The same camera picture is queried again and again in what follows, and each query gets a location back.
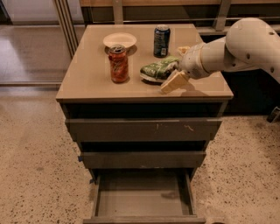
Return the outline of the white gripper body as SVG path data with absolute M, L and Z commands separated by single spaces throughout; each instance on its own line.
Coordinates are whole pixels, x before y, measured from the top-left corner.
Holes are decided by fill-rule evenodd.
M 205 43 L 199 43 L 197 45 L 189 46 L 190 49 L 184 56 L 181 56 L 179 62 L 179 68 L 190 78 L 195 80 L 206 78 L 210 75 L 201 62 L 202 47 L 204 45 Z

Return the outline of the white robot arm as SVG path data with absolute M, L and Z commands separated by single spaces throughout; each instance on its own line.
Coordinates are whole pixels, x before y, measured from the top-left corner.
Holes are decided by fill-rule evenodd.
M 190 79 L 203 79 L 215 72 L 254 69 L 262 69 L 280 82 L 280 37 L 261 19 L 247 17 L 235 22 L 225 37 L 190 47 L 161 91 L 169 94 Z

